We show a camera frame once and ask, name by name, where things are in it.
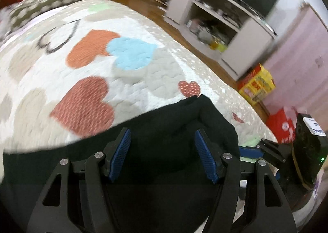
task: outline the label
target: label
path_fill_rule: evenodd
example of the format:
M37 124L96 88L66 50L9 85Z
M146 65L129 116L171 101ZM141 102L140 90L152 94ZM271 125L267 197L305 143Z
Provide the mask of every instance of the label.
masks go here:
M190 28L191 24L192 24L192 20L188 21L187 28Z
M322 130L314 118L303 117L303 121L313 135L326 136L326 133Z

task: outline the cardboard box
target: cardboard box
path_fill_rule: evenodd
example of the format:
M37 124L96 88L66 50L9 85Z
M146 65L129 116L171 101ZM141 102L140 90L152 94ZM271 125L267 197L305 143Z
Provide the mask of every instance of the cardboard box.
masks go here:
M251 73L238 82L238 92L251 105L266 97L276 86L269 71L258 64Z

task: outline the red heart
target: red heart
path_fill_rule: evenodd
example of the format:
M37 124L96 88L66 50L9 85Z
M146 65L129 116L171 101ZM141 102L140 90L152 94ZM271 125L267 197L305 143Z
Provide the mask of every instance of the red heart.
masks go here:
M200 86L197 82L192 81L188 83L186 81L179 82L179 90L185 97L191 97L194 95L200 96Z
M114 121L113 108L101 100L108 85L101 77L78 81L50 113L76 135L89 137L107 130Z
M239 118L235 112L232 112L233 114L233 119L238 121L239 123L245 123L241 118Z
M107 44L115 38L121 37L118 33L106 30L91 30L69 52L66 62L72 68L84 67L90 64L97 55L109 56Z

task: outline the bed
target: bed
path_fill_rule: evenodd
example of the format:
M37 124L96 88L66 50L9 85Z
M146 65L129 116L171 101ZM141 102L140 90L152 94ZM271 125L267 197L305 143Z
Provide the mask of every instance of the bed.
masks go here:
M0 88L1 154L64 146L200 94L235 127L240 145L276 141L201 60L151 20L107 0L53 9L16 31L0 48ZM236 218L242 210L240 201Z

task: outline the sticker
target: sticker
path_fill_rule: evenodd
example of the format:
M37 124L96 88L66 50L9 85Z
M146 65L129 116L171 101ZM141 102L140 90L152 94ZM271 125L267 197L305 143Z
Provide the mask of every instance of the sticker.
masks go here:
M288 129L289 129L289 124L288 124L288 122L284 122L282 125L281 125L281 127L282 127L282 130L283 131L288 131Z
M303 121L313 135L326 136L325 132L322 130L314 118L303 117Z

